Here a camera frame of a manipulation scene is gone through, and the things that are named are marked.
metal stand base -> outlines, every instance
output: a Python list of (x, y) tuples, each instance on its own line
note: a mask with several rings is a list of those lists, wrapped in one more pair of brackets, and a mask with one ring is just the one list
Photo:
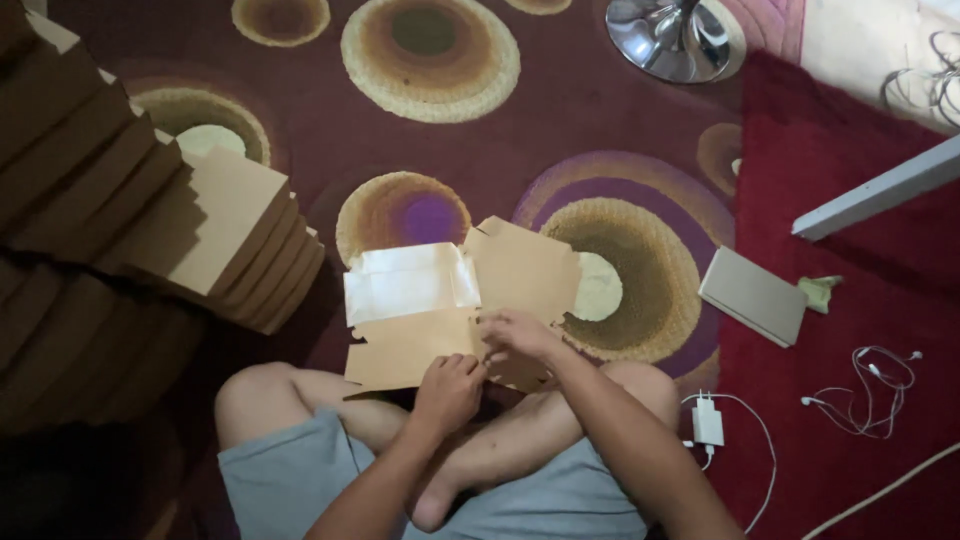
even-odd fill
[(727, 32), (700, 0), (613, 0), (607, 30), (627, 60), (670, 83), (712, 81), (730, 61)]

knee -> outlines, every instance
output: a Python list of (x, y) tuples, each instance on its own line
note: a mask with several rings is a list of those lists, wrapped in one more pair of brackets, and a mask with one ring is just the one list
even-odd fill
[(297, 368), (286, 362), (257, 364), (233, 374), (217, 392), (217, 411), (256, 403), (258, 396), (269, 395), (280, 387), (289, 387)]
[(620, 360), (600, 368), (672, 430), (680, 424), (680, 395), (677, 385), (660, 369), (641, 362)]

person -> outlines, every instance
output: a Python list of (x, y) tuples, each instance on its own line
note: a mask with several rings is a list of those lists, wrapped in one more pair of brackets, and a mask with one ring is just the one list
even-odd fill
[[(288, 364), (230, 378), (215, 416), (242, 536), (627, 539), (659, 521), (673, 540), (744, 537), (676, 435), (680, 403), (662, 371), (598, 369), (522, 312), (481, 316), (480, 332), (487, 361), (437, 358), (409, 414), (344, 400), (359, 386)], [(517, 356), (541, 362), (556, 389), (465, 428), (488, 361)]]

gray shorts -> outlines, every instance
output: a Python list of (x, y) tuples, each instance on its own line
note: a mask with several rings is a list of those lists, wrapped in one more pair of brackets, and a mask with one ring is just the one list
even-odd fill
[[(245, 539), (300, 539), (373, 462), (332, 409), (221, 452), (220, 470)], [(600, 456), (582, 439), (529, 477), (469, 499), (428, 534), (405, 517), (396, 538), (643, 538), (647, 527)]]

red rug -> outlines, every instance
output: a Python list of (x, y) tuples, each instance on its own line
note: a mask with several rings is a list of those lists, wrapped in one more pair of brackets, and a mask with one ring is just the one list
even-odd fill
[[(846, 279), (833, 291), (829, 315), (807, 312), (793, 348), (781, 349), (730, 318), (721, 327), (719, 391), (756, 409), (777, 450), (777, 483), (751, 537), (800, 538), (960, 440), (960, 183), (816, 244), (793, 237), (791, 225), (800, 215), (943, 138), (767, 55), (749, 58), (743, 75), (737, 251), (789, 282), (835, 274)], [(800, 402), (821, 388), (845, 386), (863, 405), (850, 358), (866, 345), (924, 354), (912, 362), (917, 381), (887, 440), (843, 432)], [(871, 361), (898, 373), (880, 355)], [(880, 388), (877, 409), (889, 410), (892, 391)], [(749, 412), (732, 402), (719, 408), (727, 446), (708, 476), (746, 527), (770, 481), (769, 450)], [(855, 407), (854, 415), (863, 408)], [(955, 454), (821, 537), (960, 537), (958, 478)]]

